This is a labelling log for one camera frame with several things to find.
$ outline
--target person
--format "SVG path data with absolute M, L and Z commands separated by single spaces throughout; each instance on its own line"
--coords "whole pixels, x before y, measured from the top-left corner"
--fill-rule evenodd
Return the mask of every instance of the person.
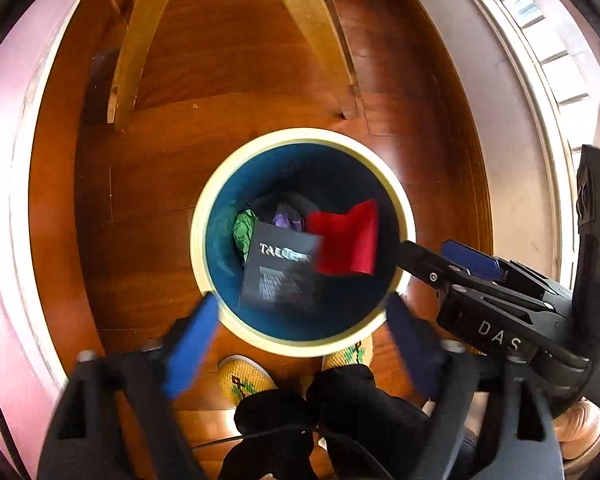
M 234 421 L 243 435 L 302 424 L 357 441 L 395 479 L 405 479 L 418 459 L 428 417 L 408 400 L 376 387 L 369 365 L 371 336 L 325 356 L 306 392 L 280 390 L 270 375 L 247 357 L 233 355 L 219 364 L 222 392 L 236 406 Z M 326 448 L 339 479 L 385 478 L 386 474 L 356 447 L 327 436 Z M 309 461 L 310 431 L 281 431 L 241 441 L 225 457 L 219 480 L 317 479 Z M 475 442 L 466 435 L 452 479 L 468 476 Z

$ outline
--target green plastic wrapper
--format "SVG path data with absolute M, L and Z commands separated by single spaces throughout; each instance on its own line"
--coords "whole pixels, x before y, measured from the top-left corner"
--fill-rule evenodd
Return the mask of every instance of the green plastic wrapper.
M 251 245 L 251 234 L 253 226 L 256 225 L 258 217 L 251 209 L 247 209 L 235 218 L 234 222 L 234 242 L 235 246 L 242 253 L 244 261 L 247 261 L 249 246 Z

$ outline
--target black packaging box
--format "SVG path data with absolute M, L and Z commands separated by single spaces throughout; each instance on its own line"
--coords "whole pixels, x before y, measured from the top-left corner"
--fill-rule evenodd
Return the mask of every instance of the black packaging box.
M 244 264 L 240 306 L 310 312 L 318 300 L 314 259 L 320 239 L 256 222 Z

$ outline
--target black cable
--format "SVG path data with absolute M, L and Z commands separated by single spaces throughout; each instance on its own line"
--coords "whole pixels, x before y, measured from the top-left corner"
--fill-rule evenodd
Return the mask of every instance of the black cable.
M 0 434 L 2 435 L 2 439 L 4 440 L 4 444 L 7 447 L 7 451 L 9 451 L 9 455 L 11 455 L 11 459 L 13 460 L 13 465 L 16 467 L 16 471 L 22 477 L 23 480 L 31 480 L 29 476 L 29 472 L 22 461 L 22 457 L 18 452 L 18 448 L 16 447 L 16 443 L 13 440 L 13 435 L 9 429 L 9 425 L 7 424 L 7 420 L 4 418 L 4 413 L 0 408 Z
M 221 438 L 219 440 L 213 440 L 211 442 L 205 442 L 204 444 L 198 444 L 197 446 L 193 446 L 191 448 L 192 451 L 197 449 L 202 449 L 203 447 L 215 446 L 216 444 L 225 444 L 226 442 L 233 442 L 234 440 L 247 440 L 248 438 L 256 438 L 259 436 L 267 436 L 270 434 L 281 433 L 282 431 L 311 431 L 312 433 L 317 433 L 320 436 L 325 436 L 328 438 L 332 438 L 333 440 L 339 440 L 341 442 L 346 442 L 349 445 L 353 444 L 357 450 L 362 451 L 362 455 L 370 460 L 370 462 L 380 470 L 380 472 L 387 478 L 387 480 L 394 480 L 389 472 L 384 468 L 384 466 L 378 462 L 378 459 L 373 456 L 368 450 L 362 446 L 357 440 L 352 439 L 350 436 L 341 434 L 341 433 L 333 433 L 333 431 L 329 430 L 320 430 L 318 428 L 314 428 L 313 426 L 308 426 L 306 424 L 286 424 L 285 426 L 280 426 L 279 428 L 274 428 L 273 430 L 265 430 L 259 431 L 258 433 L 250 433 L 247 435 L 236 435 L 229 436 L 227 438 Z

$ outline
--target black pants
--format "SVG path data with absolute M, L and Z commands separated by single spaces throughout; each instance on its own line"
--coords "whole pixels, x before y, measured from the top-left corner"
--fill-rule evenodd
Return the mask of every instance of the black pants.
M 235 410 L 241 434 L 307 424 L 341 433 L 358 441 L 396 480 L 414 467 L 429 418 L 406 400 L 376 388 L 365 365 L 331 368 L 316 374 L 306 394 L 269 390 L 242 400 Z M 326 439 L 337 476 L 381 478 L 381 473 L 350 444 Z M 465 439 L 451 478 L 466 476 L 473 444 Z M 311 433 L 284 431 L 245 440 L 225 457 L 219 480 L 258 480 L 272 473 L 276 480 L 315 480 L 309 463 L 314 448 Z

